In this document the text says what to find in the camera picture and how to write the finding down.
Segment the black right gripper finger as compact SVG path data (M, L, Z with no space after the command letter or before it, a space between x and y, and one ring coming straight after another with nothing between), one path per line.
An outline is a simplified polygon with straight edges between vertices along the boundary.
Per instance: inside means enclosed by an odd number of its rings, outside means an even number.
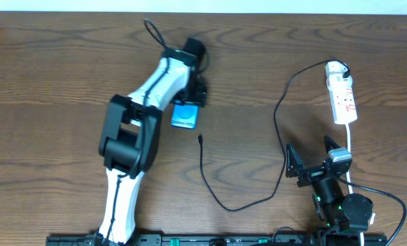
M299 175L299 171L304 168L304 164L291 143L286 144L286 156L286 177L297 177Z
M326 152L329 152L330 150L338 149L341 147L329 135L324 136L324 146L325 146Z

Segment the blue Galaxy S25+ smartphone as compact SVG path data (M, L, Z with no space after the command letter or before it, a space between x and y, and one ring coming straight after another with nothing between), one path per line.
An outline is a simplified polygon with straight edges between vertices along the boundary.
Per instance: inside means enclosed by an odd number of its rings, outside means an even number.
M171 125L180 128L196 127L199 107L194 105L174 105Z

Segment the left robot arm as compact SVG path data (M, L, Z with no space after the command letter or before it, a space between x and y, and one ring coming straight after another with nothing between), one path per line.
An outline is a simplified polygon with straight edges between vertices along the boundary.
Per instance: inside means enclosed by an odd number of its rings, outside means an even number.
M108 193L97 245L125 245L132 238L139 188L158 152L164 110L169 104L191 109L206 104L207 87L199 78L205 54L203 42L194 38L181 49L166 48L139 89L109 101L98 146Z

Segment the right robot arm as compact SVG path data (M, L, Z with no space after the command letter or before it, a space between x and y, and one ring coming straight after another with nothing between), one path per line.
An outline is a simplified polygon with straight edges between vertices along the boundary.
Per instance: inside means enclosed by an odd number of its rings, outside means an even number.
M373 202L364 195L345 195L338 178L346 174L352 155L328 135L324 136L327 157L321 165L305 167L292 144L286 144L286 176L297 178L299 187L313 187L313 203L326 228L316 232L316 245L360 245L373 214Z

